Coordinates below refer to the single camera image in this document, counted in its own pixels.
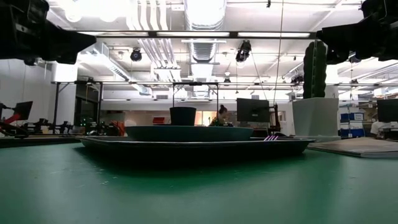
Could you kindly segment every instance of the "person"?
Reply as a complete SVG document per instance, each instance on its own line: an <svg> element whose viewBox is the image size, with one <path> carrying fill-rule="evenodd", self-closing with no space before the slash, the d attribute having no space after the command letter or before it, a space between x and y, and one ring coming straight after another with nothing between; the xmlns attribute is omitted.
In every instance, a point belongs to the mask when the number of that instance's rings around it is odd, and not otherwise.
<svg viewBox="0 0 398 224"><path fill-rule="evenodd" d="M221 105L220 109L218 110L218 120L217 117L213 118L213 120L210 123L210 126L222 126L226 123L225 119L227 117L228 109L224 106Z"/></svg>

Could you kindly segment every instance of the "black tray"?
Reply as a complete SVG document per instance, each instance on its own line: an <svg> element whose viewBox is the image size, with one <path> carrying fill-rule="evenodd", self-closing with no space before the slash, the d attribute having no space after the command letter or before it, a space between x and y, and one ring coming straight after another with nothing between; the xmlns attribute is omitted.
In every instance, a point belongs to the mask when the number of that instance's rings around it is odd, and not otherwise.
<svg viewBox="0 0 398 224"><path fill-rule="evenodd" d="M235 142L137 142L128 137L78 138L85 147L109 152L133 154L135 158L192 159L192 158L228 158L228 157L268 157L291 156L301 154L313 140L278 139L263 141L258 138L251 141Z"/></svg>

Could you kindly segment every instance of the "black planter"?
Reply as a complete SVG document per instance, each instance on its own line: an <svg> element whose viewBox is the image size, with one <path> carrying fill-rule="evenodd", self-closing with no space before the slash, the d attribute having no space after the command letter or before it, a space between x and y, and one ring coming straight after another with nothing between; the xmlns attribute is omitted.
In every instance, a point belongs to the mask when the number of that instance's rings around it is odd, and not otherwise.
<svg viewBox="0 0 398 224"><path fill-rule="evenodd" d="M172 119L172 125L194 126L196 113L197 109L191 107L181 106L181 107L170 108L170 117Z"/></svg>

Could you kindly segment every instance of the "security camera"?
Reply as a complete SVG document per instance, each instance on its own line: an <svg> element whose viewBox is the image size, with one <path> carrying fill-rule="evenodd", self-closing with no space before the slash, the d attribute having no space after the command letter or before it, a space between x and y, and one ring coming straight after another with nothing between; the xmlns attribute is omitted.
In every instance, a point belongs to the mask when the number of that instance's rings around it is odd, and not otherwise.
<svg viewBox="0 0 398 224"><path fill-rule="evenodd" d="M134 48L132 50L132 53L130 55L130 58L133 62L139 62L142 59L142 54L141 54L141 49L139 48Z"/></svg>

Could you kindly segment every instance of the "table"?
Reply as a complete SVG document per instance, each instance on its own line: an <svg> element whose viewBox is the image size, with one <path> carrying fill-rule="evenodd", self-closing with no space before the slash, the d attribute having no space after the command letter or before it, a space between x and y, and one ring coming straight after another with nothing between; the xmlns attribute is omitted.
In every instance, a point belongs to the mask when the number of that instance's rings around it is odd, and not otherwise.
<svg viewBox="0 0 398 224"><path fill-rule="evenodd" d="M128 169L80 143L0 149L0 223L397 223L398 161Z"/></svg>

